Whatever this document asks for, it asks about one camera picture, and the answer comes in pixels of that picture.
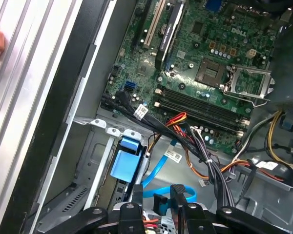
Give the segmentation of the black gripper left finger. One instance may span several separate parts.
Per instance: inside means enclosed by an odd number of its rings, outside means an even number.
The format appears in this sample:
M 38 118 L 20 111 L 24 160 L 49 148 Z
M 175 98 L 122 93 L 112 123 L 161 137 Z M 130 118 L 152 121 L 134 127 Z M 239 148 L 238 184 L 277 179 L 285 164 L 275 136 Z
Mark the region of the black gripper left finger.
M 133 186 L 131 202 L 117 203 L 112 211 L 90 207 L 56 225 L 48 234 L 143 234 L 143 186 Z

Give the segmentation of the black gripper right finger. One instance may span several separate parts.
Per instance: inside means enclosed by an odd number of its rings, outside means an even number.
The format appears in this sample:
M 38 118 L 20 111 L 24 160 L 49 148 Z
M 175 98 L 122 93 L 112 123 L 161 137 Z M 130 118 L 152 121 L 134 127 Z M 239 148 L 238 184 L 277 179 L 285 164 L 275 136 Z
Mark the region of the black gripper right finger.
M 187 202 L 183 185 L 170 186 L 171 215 L 178 234 L 283 234 L 285 231 L 237 208 L 224 206 L 216 215 Z

